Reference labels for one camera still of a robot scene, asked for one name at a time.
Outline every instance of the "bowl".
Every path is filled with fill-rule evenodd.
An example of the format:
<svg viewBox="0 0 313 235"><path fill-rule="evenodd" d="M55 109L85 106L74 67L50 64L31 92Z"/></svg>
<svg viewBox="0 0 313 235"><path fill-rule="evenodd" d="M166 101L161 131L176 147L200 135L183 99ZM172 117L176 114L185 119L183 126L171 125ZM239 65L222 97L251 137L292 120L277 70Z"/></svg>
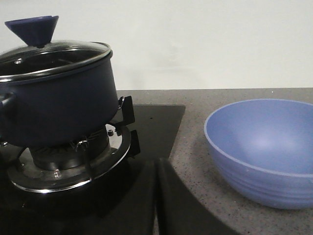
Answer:
<svg viewBox="0 0 313 235"><path fill-rule="evenodd" d="M205 121L209 153L223 178L265 206L313 206L313 105L284 99L228 104Z"/></svg>

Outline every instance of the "gas stove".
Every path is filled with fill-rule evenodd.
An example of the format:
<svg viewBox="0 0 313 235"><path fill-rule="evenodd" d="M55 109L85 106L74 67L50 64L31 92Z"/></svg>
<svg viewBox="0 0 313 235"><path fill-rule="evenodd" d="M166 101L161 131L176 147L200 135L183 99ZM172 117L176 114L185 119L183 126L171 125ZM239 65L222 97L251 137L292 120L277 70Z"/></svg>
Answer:
<svg viewBox="0 0 313 235"><path fill-rule="evenodd" d="M235 234L193 197L167 160L185 107L125 107L134 109L135 122L124 109L80 144L0 147L1 234Z"/></svg>

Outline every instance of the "cooking pot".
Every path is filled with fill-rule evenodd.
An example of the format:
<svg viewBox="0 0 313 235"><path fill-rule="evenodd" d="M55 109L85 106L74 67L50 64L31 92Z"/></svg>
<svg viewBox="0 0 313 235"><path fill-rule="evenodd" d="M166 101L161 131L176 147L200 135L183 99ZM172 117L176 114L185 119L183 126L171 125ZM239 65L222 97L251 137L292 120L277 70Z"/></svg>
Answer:
<svg viewBox="0 0 313 235"><path fill-rule="evenodd" d="M110 46L50 42L58 18L5 23L28 45L0 55L0 135L10 144L77 141L117 112Z"/></svg>

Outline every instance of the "black glass cooktop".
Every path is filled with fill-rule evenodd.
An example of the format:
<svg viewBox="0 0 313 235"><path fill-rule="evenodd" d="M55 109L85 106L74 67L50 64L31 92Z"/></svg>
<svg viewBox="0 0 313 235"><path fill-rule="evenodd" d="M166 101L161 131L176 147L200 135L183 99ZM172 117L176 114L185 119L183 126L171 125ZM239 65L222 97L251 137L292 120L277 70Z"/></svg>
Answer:
<svg viewBox="0 0 313 235"><path fill-rule="evenodd" d="M184 110L184 106L134 105L135 123L128 128L137 130L141 153L79 188L25 192L9 182L2 169L0 234L151 234L155 160L169 157Z"/></svg>

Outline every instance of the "gray countertop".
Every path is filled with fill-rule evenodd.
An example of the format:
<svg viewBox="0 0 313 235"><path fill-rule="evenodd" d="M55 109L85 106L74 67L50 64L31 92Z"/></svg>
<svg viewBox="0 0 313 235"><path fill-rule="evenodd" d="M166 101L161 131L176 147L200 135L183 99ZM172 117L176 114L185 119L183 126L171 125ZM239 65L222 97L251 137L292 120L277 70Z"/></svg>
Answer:
<svg viewBox="0 0 313 235"><path fill-rule="evenodd" d="M221 221L243 235L313 235L313 209L273 209L233 190L214 167L203 133L205 119L223 105L255 98L313 103L312 88L119 91L118 94L131 95L134 104L186 106L170 161L195 197Z"/></svg>

